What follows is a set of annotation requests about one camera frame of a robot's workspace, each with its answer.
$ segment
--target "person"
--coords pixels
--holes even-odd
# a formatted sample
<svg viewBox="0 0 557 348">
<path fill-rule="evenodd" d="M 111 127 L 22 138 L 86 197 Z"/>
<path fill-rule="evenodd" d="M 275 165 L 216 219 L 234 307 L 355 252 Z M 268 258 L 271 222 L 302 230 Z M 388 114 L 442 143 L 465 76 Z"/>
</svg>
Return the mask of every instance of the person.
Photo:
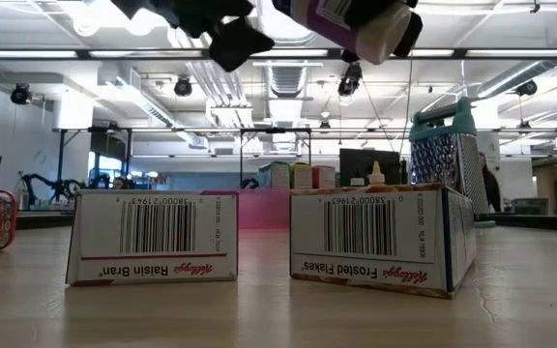
<svg viewBox="0 0 557 348">
<path fill-rule="evenodd" d="M 126 189 L 126 179 L 117 177 L 113 180 L 113 189 Z"/>
<path fill-rule="evenodd" d="M 481 165 L 481 171 L 483 172 L 484 190 L 487 195 L 487 203 L 490 207 L 493 207 L 493 210 L 496 213 L 500 213 L 502 211 L 500 207 L 500 186 L 498 185 L 498 180 L 495 178 L 495 175 L 493 175 L 487 167 L 487 159 L 484 153 L 479 153 L 479 163 Z"/>
</svg>

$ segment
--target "ceiling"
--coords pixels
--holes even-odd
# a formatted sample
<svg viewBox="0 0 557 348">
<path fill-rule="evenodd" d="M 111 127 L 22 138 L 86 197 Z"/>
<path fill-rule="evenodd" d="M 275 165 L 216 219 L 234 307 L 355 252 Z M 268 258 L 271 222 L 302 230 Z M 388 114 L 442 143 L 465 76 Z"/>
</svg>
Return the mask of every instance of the ceiling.
<svg viewBox="0 0 557 348">
<path fill-rule="evenodd" d="M 1 0 L 0 49 L 171 47 L 167 28 L 159 21 L 145 36 L 132 35 L 125 28 L 108 23 L 95 35 L 80 36 L 74 28 L 73 14 L 83 6 L 81 1 Z M 530 14 L 532 1 L 423 0 L 415 10 L 423 18 L 425 26 L 417 47 L 557 47 L 557 0 L 541 1 L 541 6 L 538 13 Z M 263 25 L 263 19 L 256 13 L 251 21 L 253 25 Z M 311 47 L 333 46 L 328 40 L 317 38 Z M 434 102 L 453 102 L 459 93 L 471 94 L 500 73 L 525 63 L 510 60 L 403 60 L 387 61 L 381 66 L 363 63 L 361 87 L 351 103 L 341 105 L 336 89 L 346 65 L 335 60 L 320 62 L 322 66 L 309 68 L 305 91 L 299 96 L 305 101 L 294 126 L 317 128 L 322 120 L 322 111 L 327 111 L 333 128 L 379 127 L 380 121 L 385 127 L 402 128 L 409 126 L 406 121 L 415 112 Z M 147 127 L 153 124 L 148 122 L 147 114 L 130 101 L 104 93 L 103 86 L 98 82 L 101 64 L 96 61 L 6 61 L 0 62 L 0 76 L 5 77 L 10 73 L 59 73 L 81 86 L 88 94 L 96 96 L 98 110 L 101 111 L 96 112 L 95 117 L 115 119 L 121 126 Z M 146 60 L 119 62 L 117 65 L 120 72 L 127 72 L 130 68 L 139 72 L 143 92 L 179 124 L 188 127 L 212 126 L 205 117 L 208 97 L 194 78 L 190 96 L 179 98 L 173 93 L 178 75 L 191 74 L 186 62 Z M 252 121 L 257 125 L 271 121 L 273 115 L 268 108 L 268 75 L 265 69 L 247 62 L 238 70 L 238 75 L 252 108 Z M 534 81 L 539 86 L 538 93 L 524 97 L 521 103 L 517 95 L 504 94 L 488 101 L 493 102 L 498 109 L 500 127 L 513 128 L 521 117 L 529 118 L 557 110 L 557 67 L 538 75 Z M 7 86 L 5 78 L 0 81 L 0 85 Z M 58 92 L 44 93 L 56 99 Z M 556 128 L 557 115 L 541 122 L 538 127 Z M 317 135 L 324 136 L 354 138 L 358 134 L 333 132 Z M 506 135 L 507 138 L 509 136 L 517 138 L 519 134 Z M 555 136 L 555 133 L 542 134 L 523 139 L 522 143 L 535 145 Z M 164 141 L 178 137 L 164 134 L 152 137 L 145 134 L 138 139 Z M 333 151 L 335 143 L 329 142 L 325 147 Z"/>
</svg>

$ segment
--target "black monitor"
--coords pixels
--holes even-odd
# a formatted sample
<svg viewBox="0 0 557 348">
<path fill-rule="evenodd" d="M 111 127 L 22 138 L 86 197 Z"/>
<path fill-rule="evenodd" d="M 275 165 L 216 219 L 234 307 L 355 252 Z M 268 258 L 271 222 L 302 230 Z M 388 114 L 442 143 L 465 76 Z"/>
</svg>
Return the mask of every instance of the black monitor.
<svg viewBox="0 0 557 348">
<path fill-rule="evenodd" d="M 386 176 L 386 184 L 402 183 L 400 155 L 397 152 L 340 149 L 338 160 L 342 187 L 349 187 L 351 179 L 355 177 L 365 178 L 365 184 L 368 185 L 368 174 L 372 172 L 376 160 L 382 174 Z"/>
</svg>

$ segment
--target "teal grater handle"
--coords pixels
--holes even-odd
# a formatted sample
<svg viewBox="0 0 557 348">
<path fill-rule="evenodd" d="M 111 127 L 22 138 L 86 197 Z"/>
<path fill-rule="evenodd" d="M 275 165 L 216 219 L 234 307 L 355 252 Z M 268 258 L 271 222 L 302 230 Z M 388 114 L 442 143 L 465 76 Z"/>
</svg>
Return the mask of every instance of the teal grater handle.
<svg viewBox="0 0 557 348">
<path fill-rule="evenodd" d="M 453 117 L 453 124 L 443 127 L 431 127 L 430 122 Z M 423 140 L 439 135 L 462 133 L 477 135 L 474 117 L 472 117 L 472 103 L 468 98 L 461 98 L 457 103 L 440 107 L 426 112 L 417 112 L 414 115 L 410 141 Z"/>
</svg>

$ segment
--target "glue bottle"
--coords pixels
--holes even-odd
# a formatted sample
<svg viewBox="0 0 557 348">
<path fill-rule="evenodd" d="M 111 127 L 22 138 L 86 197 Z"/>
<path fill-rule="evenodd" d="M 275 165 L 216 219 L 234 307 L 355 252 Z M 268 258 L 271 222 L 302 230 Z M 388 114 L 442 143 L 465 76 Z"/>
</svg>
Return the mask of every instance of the glue bottle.
<svg viewBox="0 0 557 348">
<path fill-rule="evenodd" d="M 373 172 L 368 175 L 368 183 L 373 187 L 380 187 L 386 185 L 386 177 L 379 169 L 379 162 L 376 160 L 373 164 Z"/>
</svg>

